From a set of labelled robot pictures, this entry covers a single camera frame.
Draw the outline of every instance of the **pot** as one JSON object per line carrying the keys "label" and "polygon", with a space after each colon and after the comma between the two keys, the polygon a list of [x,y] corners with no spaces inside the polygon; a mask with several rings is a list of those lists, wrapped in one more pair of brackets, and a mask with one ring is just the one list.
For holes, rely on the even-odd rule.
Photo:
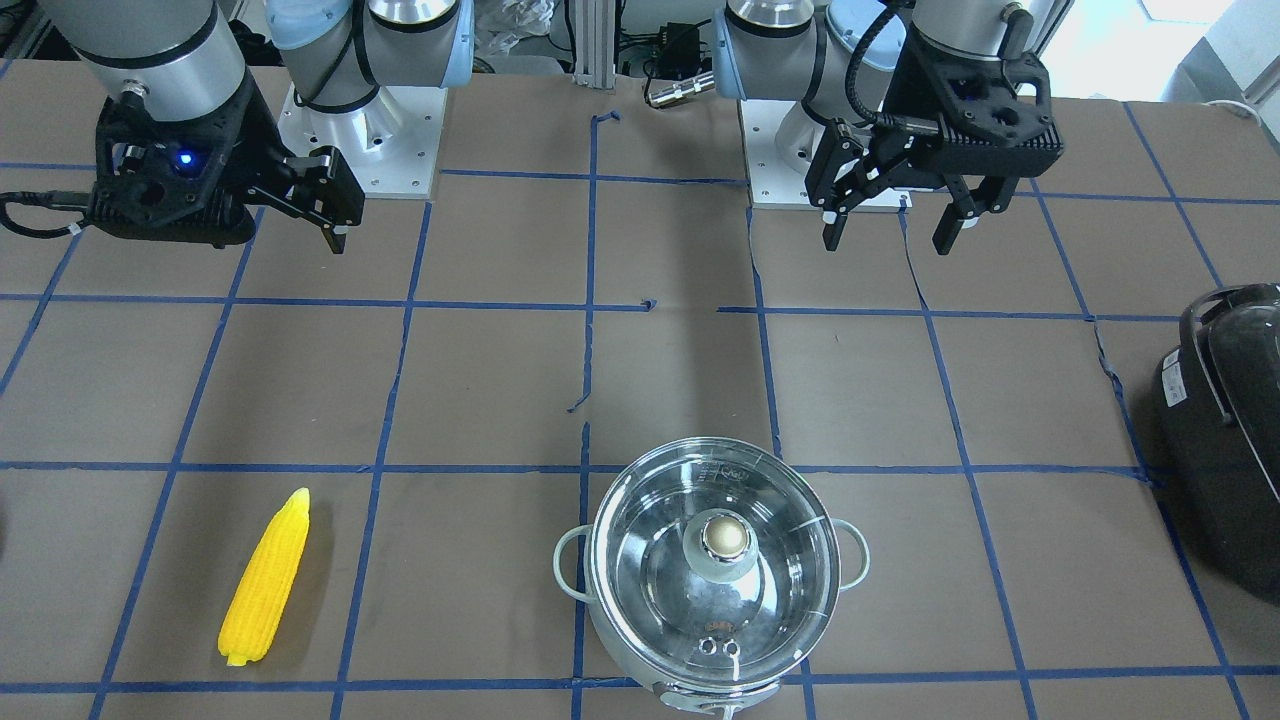
{"label": "pot", "polygon": [[[861,551],[844,584],[837,529]],[[561,573],[580,536],[585,592]],[[595,524],[564,533],[552,565],[627,675],[671,707],[728,719],[777,692],[813,651],[836,597],[867,578],[870,552],[781,460],[735,439],[690,438],[625,469]]]}

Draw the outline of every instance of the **pot handle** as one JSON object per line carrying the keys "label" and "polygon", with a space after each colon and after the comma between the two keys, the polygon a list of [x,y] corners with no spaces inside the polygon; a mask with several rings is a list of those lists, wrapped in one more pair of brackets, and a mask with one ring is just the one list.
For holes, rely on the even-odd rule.
{"label": "pot handle", "polygon": [[572,597],[579,602],[586,602],[586,603],[595,602],[595,600],[586,593],[577,592],[576,589],[573,589],[572,585],[564,582],[564,575],[561,574],[559,569],[559,556],[562,552],[564,552],[564,546],[568,544],[568,541],[576,538],[577,536],[585,536],[590,532],[591,532],[591,525],[579,525],[572,530],[564,533],[563,536],[561,536],[559,542],[556,543],[556,555],[552,556],[552,574],[556,575],[556,584],[559,585],[562,591],[564,591],[564,594]]}
{"label": "pot handle", "polygon": [[840,585],[840,592],[845,592],[847,589],[858,587],[863,580],[867,579],[867,574],[872,571],[872,548],[870,546],[867,544],[867,536],[864,536],[861,530],[855,528],[852,523],[832,518],[831,524],[854,536],[854,539],[858,541],[858,547],[863,551],[863,569],[859,570],[856,578]]}

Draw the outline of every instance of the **appliance handle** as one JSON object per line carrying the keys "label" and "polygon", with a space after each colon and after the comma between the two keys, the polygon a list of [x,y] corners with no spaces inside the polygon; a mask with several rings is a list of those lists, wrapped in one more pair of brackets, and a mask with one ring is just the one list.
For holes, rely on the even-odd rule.
{"label": "appliance handle", "polygon": [[595,598],[586,593],[573,589],[572,585],[564,582],[564,575],[561,573],[559,568],[559,560],[561,560],[561,553],[564,552],[564,546],[567,546],[571,539],[576,538],[577,536],[586,536],[590,532],[591,532],[591,525],[579,525],[572,530],[564,533],[563,536],[561,536],[559,542],[556,543],[556,553],[552,555],[552,574],[556,575],[556,584],[559,585],[562,591],[564,591],[564,594],[572,597],[579,602],[585,602],[588,605],[595,602]]}
{"label": "appliance handle", "polygon": [[1204,360],[1204,348],[1201,347],[1199,338],[1196,337],[1196,331],[1199,328],[1201,307],[1211,302],[1226,300],[1235,292],[1244,290],[1244,287],[1245,286],[1224,287],[1201,296],[1199,300],[1188,305],[1187,310],[1183,310],[1183,318],[1179,323],[1183,348],[1190,348],[1190,352],[1196,354],[1196,363],[1199,366],[1201,373],[1203,373],[1204,380],[1208,383],[1210,395],[1213,396],[1213,404],[1217,405],[1217,411],[1221,416],[1224,427],[1235,423],[1235,415],[1231,414],[1226,402],[1222,401],[1222,393],[1217,389],[1216,377],[1208,372],[1208,361]]}
{"label": "appliance handle", "polygon": [[832,518],[831,524],[854,536],[854,539],[858,541],[858,547],[863,551],[863,568],[861,570],[858,571],[858,577],[840,585],[840,592],[845,592],[858,587],[863,580],[867,579],[867,574],[872,571],[872,548],[870,546],[867,544],[867,536],[864,536],[861,530],[855,528],[852,523]]}

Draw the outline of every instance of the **yellow corn cob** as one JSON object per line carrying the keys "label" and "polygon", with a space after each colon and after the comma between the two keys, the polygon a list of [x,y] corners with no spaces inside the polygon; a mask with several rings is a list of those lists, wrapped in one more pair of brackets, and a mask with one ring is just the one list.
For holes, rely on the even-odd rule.
{"label": "yellow corn cob", "polygon": [[228,665],[256,662],[270,650],[307,542],[310,510],[311,492],[296,491],[257,542],[218,633],[218,652],[227,657]]}

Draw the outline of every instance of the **white label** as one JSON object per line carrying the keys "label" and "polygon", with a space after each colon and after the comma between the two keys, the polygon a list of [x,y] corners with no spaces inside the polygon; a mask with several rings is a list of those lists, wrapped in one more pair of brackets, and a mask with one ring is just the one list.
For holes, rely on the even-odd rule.
{"label": "white label", "polygon": [[1172,407],[1187,400],[1187,386],[1183,384],[1183,364],[1174,360],[1172,365],[1166,365],[1160,374],[1165,386],[1165,404]]}

